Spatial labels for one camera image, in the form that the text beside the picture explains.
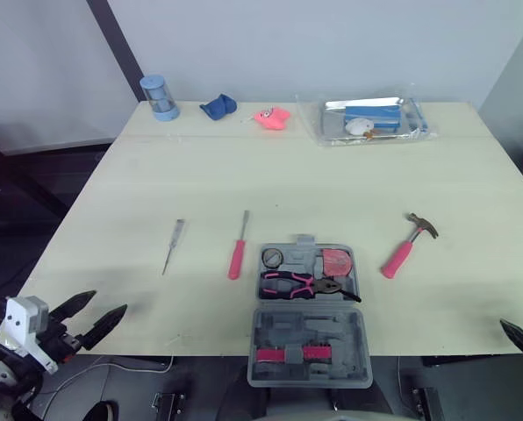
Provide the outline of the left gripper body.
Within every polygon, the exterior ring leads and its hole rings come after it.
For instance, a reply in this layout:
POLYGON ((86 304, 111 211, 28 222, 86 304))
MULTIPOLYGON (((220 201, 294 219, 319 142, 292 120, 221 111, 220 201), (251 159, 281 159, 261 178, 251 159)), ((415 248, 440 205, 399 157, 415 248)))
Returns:
POLYGON ((38 334, 39 346, 56 363, 65 363, 82 348, 84 336, 71 335, 63 323, 50 321, 38 334))

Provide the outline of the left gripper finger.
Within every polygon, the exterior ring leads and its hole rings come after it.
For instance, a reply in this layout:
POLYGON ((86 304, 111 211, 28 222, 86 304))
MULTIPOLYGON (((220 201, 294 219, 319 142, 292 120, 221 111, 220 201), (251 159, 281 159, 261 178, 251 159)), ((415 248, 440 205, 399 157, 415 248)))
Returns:
POLYGON ((96 293, 95 290, 89 290, 70 297, 66 302, 52 310, 49 317, 58 323, 67 318, 72 318, 88 304, 96 293))
POLYGON ((123 304, 118 308, 108 311, 98 319, 93 327, 81 336, 81 344, 85 350, 91 350, 104 339, 122 320, 128 305, 123 304))

